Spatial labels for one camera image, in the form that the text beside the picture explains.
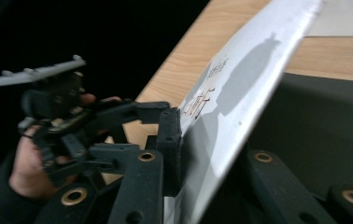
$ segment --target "black sleeve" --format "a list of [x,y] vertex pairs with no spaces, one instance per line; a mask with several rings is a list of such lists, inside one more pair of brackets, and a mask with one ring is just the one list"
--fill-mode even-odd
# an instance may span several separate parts
[[34,223],[43,205],[22,197],[8,184],[14,154],[10,153],[0,165],[0,223]]

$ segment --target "human hand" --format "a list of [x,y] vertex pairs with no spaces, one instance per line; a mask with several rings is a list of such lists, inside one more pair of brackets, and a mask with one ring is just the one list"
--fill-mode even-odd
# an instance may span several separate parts
[[[95,96],[83,94],[81,105],[89,105],[95,101]],[[32,136],[38,126],[32,127],[25,133]],[[58,163],[66,162],[67,158],[59,158]],[[66,183],[72,183],[74,177],[70,177]],[[13,171],[8,180],[10,187],[21,196],[40,202],[47,201],[58,189],[50,182],[42,167],[42,156],[37,146],[28,137],[22,137],[17,147]]]

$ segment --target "wooden table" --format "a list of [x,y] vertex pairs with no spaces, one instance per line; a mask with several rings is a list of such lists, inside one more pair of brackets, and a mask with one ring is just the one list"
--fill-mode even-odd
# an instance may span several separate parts
[[[137,102],[167,101],[178,106],[211,58],[268,0],[212,0],[180,40]],[[353,37],[307,37],[286,72],[353,80]],[[131,143],[144,147],[156,125],[125,125]]]

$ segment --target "wooden surface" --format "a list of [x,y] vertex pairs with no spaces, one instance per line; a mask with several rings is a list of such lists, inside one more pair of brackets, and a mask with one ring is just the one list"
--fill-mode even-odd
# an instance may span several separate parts
[[[178,106],[211,58],[268,0],[212,0],[180,40],[137,102],[167,101]],[[353,80],[353,37],[306,37],[286,72]],[[125,125],[131,143],[143,148],[156,125]]]

